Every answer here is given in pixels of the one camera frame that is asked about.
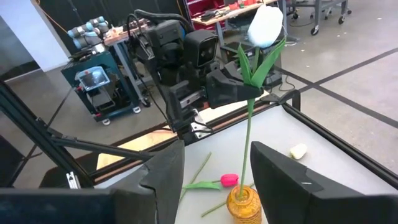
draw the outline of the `yellow vase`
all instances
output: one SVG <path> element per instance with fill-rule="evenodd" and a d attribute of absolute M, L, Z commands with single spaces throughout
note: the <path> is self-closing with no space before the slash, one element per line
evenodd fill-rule
<path fill-rule="evenodd" d="M 257 191 L 243 186 L 243 196 L 239 198 L 239 189 L 240 186 L 235 186 L 226 199 L 235 224 L 261 224 L 261 202 Z"/>

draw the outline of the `black metal frame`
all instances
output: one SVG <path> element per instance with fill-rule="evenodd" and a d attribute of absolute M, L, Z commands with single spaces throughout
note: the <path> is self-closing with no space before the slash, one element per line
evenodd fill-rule
<path fill-rule="evenodd" d="M 286 103 L 287 100 L 292 99 L 292 105 Z M 337 137 L 329 130 L 316 123 L 312 119 L 308 118 L 304 114 L 300 112 L 300 92 L 298 90 L 290 91 L 286 93 L 281 98 L 268 95 L 261 100 L 257 101 L 254 104 L 254 113 L 253 116 L 262 113 L 265 110 L 273 108 L 275 106 L 281 105 L 283 109 L 294 118 L 298 119 L 303 124 L 307 125 L 309 128 L 314 130 L 316 133 L 321 135 L 326 140 L 330 141 L 336 147 L 341 149 L 347 155 L 358 161 L 360 164 L 365 166 L 371 172 L 375 173 L 381 179 L 386 181 L 388 184 L 392 185 L 394 188 L 398 189 L 398 175 L 391 172 L 389 169 L 385 168 L 375 160 L 371 159 L 360 150 L 351 146 L 341 138 Z M 178 137 L 171 138 L 167 141 L 164 141 L 160 144 L 152 146 L 141 152 L 134 152 L 127 149 L 118 148 L 116 146 L 107 146 L 104 144 L 98 144 L 95 142 L 81 141 L 76 138 L 71 138 L 68 136 L 63 136 L 62 134 L 50 129 L 47 125 L 38 117 L 36 117 L 31 110 L 22 102 L 18 96 L 2 81 L 0 81 L 0 109 L 6 114 L 23 132 L 25 132 L 28 137 L 33 140 L 33 142 L 38 145 L 41 150 L 46 153 L 46 155 L 51 158 L 51 160 L 56 163 L 60 168 L 65 170 L 65 173 L 73 171 L 79 178 L 80 184 L 82 187 L 93 187 L 95 184 L 103 182 L 112 176 L 115 176 L 121 172 L 124 172 L 126 169 L 130 169 L 130 167 L 123 169 L 129 164 L 135 162 L 135 166 L 140 163 L 148 160 L 152 157 L 151 152 L 159 151 L 173 143 L 178 139 Z M 237 123 L 240 123 L 246 119 L 244 116 L 247 113 L 247 109 L 242 107 L 238 110 L 232 111 L 214 121 L 208 123 L 211 127 L 215 128 L 214 133 L 216 134 L 226 128 L 229 128 Z M 119 141 L 117 144 L 122 144 L 124 142 L 133 140 L 138 138 L 139 136 L 143 136 L 147 133 L 153 132 L 156 129 L 160 129 L 165 124 L 160 124 L 156 127 L 148 129 L 144 132 L 141 132 L 129 139 L 125 139 L 125 141 Z M 117 161 L 111 165 L 108 165 L 104 168 L 98 169 L 97 171 L 87 174 L 86 171 L 76 162 L 76 160 L 69 154 L 69 152 L 64 147 L 74 147 L 77 149 L 111 154 L 115 156 L 125 157 L 120 161 Z M 106 178 L 102 178 L 100 181 L 95 181 L 98 177 L 101 177 L 105 174 L 113 172 L 112 175 L 107 176 Z"/>

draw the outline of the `table leg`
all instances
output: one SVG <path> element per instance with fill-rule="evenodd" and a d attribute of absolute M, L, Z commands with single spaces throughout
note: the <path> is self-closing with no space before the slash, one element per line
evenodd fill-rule
<path fill-rule="evenodd" d="M 129 65 L 129 61 L 128 61 L 126 55 L 122 52 L 121 46 L 119 44 L 115 44 L 115 45 L 113 45 L 113 47 L 120 59 L 120 62 L 122 63 L 127 75 L 130 78 L 131 84 L 134 87 L 134 90 L 136 91 L 139 100 L 142 101 L 143 97 L 142 97 L 141 91 L 136 84 L 136 80 L 134 79 L 134 75 L 132 74 L 132 71 L 131 71 L 130 65 Z"/>
<path fill-rule="evenodd" d="M 218 35 L 218 39 L 220 40 L 220 46 L 224 46 L 224 36 L 223 36 L 223 29 L 221 28 L 220 22 L 216 22 L 216 32 Z"/>

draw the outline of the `pink tulip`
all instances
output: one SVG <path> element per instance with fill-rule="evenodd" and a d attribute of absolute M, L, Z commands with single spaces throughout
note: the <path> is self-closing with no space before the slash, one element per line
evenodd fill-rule
<path fill-rule="evenodd" d="M 223 187 L 232 187 L 238 184 L 238 175 L 236 174 L 225 174 L 221 176 L 221 184 Z"/>

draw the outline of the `green tulip leaf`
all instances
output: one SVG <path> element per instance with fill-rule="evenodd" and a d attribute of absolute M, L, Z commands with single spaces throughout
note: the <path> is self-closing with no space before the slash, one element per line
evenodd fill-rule
<path fill-rule="evenodd" d="M 260 88 L 268 75 L 269 70 L 274 65 L 275 61 L 279 57 L 280 52 L 285 47 L 286 38 L 281 40 L 272 50 L 271 53 L 267 55 L 264 61 L 261 63 L 260 67 L 256 70 L 253 77 L 251 78 L 251 85 Z"/>
<path fill-rule="evenodd" d="M 215 184 L 209 181 L 201 181 L 195 184 L 188 184 L 184 187 L 185 189 L 216 189 L 221 190 L 219 184 Z"/>
<path fill-rule="evenodd" d="M 239 57 L 239 63 L 241 64 L 241 69 L 242 69 L 242 76 L 243 76 L 243 83 L 247 85 L 251 85 L 250 79 L 252 77 L 252 73 L 250 71 L 250 64 L 249 64 L 249 59 L 246 57 L 246 54 L 244 53 L 244 50 L 239 44 L 238 47 L 238 57 Z"/>

